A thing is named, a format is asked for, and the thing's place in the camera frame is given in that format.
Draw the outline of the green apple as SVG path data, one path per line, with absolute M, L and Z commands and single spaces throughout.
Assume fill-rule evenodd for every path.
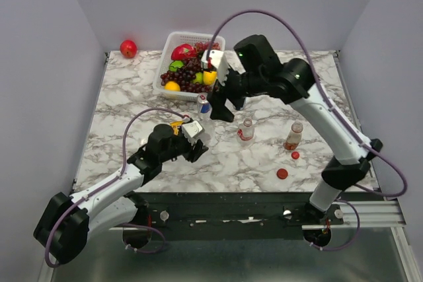
M 184 67 L 184 62 L 183 61 L 172 61 L 169 64 L 169 71 L 171 72 L 177 72 L 179 69 Z

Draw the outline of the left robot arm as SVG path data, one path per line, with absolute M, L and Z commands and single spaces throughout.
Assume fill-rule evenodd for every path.
M 44 247 L 50 267 L 67 264 L 83 250 L 89 238 L 117 225 L 130 226 L 138 208 L 129 193 L 158 176 L 167 161 L 183 157 L 196 162 L 207 150 L 203 125 L 192 120 L 175 133 L 168 124 L 156 125 L 147 143 L 123 165 L 95 185 L 72 195 L 60 192 L 48 202 L 34 238 Z

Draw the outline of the dark purple grapes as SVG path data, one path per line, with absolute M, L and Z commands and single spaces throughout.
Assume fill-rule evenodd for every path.
M 175 81 L 180 85 L 179 92 L 191 92 L 191 93 L 201 93 L 209 92 L 212 89 L 212 86 L 207 86 L 205 84 L 199 85 L 192 83 L 192 79 L 198 72 L 203 72 L 200 59 L 193 57 L 191 59 L 183 60 L 184 67 L 179 69 L 177 72 L 169 71 L 169 64 L 165 69 L 165 72 L 159 75 L 159 83 L 164 88 L 164 85 L 169 81 Z

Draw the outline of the clear water bottle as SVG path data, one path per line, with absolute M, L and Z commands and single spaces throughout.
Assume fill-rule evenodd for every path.
M 206 120 L 199 119 L 198 122 L 202 127 L 206 128 L 211 133 L 211 143 L 212 143 L 212 140 L 215 136 L 215 124 L 213 123 L 213 121 L 210 118 L 208 118 Z

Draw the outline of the orange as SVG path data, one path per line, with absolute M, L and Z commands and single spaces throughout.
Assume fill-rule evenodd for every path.
M 180 91 L 180 85 L 175 81 L 169 81 L 164 85 L 164 89 L 169 90 L 169 91 L 179 92 Z

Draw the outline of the red grape bunch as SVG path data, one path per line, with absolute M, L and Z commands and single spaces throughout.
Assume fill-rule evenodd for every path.
M 195 43 L 194 48 L 196 49 L 196 56 L 197 56 L 198 59 L 202 58 L 204 52 L 208 49 L 209 45 L 210 45 L 210 42 L 197 42 L 197 43 Z M 220 45 L 217 42 L 214 42 L 212 44 L 211 48 L 213 50 L 220 50 L 221 49 Z

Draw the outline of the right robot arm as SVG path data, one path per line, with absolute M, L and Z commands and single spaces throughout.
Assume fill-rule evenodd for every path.
M 356 129 L 326 94 L 315 77 L 311 64 L 293 58 L 282 63 L 263 35 L 252 35 L 234 47 L 244 73 L 235 71 L 223 51 L 207 50 L 202 67 L 217 72 L 208 94 L 211 118 L 232 122 L 234 115 L 226 107 L 230 101 L 242 108 L 247 97 L 266 95 L 281 100 L 301 114 L 326 141 L 333 157 L 322 171 L 322 180 L 309 198 L 318 213 L 326 212 L 341 192 L 364 179 L 383 144 Z

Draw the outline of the small red bottle cap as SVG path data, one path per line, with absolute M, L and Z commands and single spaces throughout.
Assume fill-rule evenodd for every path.
M 300 154 L 299 154 L 297 151 L 294 151 L 294 152 L 291 154 L 291 157 L 292 157 L 292 159 L 298 159 L 298 158 L 300 157 Z

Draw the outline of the red apple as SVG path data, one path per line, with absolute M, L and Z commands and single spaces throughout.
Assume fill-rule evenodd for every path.
M 132 40 L 124 40 L 120 44 L 120 53 L 127 59 L 132 59 L 137 54 L 137 45 Z

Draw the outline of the yellow candy packet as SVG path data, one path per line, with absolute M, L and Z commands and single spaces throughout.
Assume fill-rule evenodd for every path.
M 183 124 L 184 122 L 183 121 L 176 121 L 176 122 L 172 122 L 171 124 L 170 124 L 170 126 L 172 127 L 172 129 L 173 129 L 173 133 L 174 133 L 174 135 L 178 135 L 179 134 L 179 129 L 180 129 L 180 127 L 182 126 L 182 124 Z

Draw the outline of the black mounting base frame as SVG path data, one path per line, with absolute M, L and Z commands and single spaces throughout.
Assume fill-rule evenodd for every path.
M 337 204 L 325 213 L 308 205 L 310 194 L 268 193 L 136 193 L 126 195 L 136 208 L 131 221 L 151 225 L 168 241 L 301 240 L 305 230 L 341 225 Z

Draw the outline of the red dragon fruit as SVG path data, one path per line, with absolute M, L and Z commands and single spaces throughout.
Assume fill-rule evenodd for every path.
M 171 54 L 173 61 L 183 61 L 197 56 L 196 48 L 190 44 L 181 44 L 177 46 Z

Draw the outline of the large red bottle cap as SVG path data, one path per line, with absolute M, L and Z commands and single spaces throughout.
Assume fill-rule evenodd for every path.
M 288 171 L 284 168 L 279 168 L 276 172 L 276 176 L 281 179 L 284 180 L 288 177 Z

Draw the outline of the red bull can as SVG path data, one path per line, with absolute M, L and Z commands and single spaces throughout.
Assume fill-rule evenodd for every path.
M 197 96 L 198 117 L 201 120 L 206 120 L 210 117 L 212 107 L 207 99 L 207 94 L 202 92 Z

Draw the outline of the green lime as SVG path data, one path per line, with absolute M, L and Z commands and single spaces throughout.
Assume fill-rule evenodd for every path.
M 204 83 L 203 73 L 198 72 L 192 79 L 192 83 L 202 85 Z

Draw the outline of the red label clear bottle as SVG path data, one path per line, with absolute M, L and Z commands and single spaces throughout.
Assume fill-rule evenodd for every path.
M 254 125 L 251 118 L 244 119 L 237 128 L 237 141 L 242 146 L 254 141 Z

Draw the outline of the brown juice bottle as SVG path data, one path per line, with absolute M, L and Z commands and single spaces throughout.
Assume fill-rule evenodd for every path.
M 302 139 L 303 124 L 301 122 L 294 122 L 291 125 L 291 130 L 284 141 L 284 148 L 289 151 L 294 151 L 298 147 Z

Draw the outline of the yellow mango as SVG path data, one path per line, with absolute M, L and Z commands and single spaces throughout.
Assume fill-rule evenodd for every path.
M 203 72 L 203 83 L 207 86 L 211 86 L 215 83 L 217 78 L 216 71 L 204 71 Z

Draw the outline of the white plastic fruit basket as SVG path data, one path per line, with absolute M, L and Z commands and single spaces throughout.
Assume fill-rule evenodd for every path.
M 191 92 L 176 92 L 176 91 L 169 91 L 165 90 L 161 84 L 159 83 L 159 75 L 165 72 L 167 65 L 172 61 L 171 54 L 172 51 L 181 44 L 190 44 L 192 46 L 195 45 L 197 42 L 217 42 L 221 50 L 225 49 L 225 39 L 221 36 L 217 36 L 217 38 L 212 41 L 211 34 L 201 34 L 195 32 L 172 32 L 168 35 L 168 38 L 165 42 L 165 47 L 163 48 L 163 52 L 161 54 L 161 58 L 159 60 L 159 66 L 157 68 L 155 79 L 153 80 L 153 89 L 157 91 L 159 94 L 167 98 L 177 99 L 177 100 L 185 100 L 185 101 L 193 101 L 195 102 L 197 99 L 197 95 L 199 93 L 191 93 Z

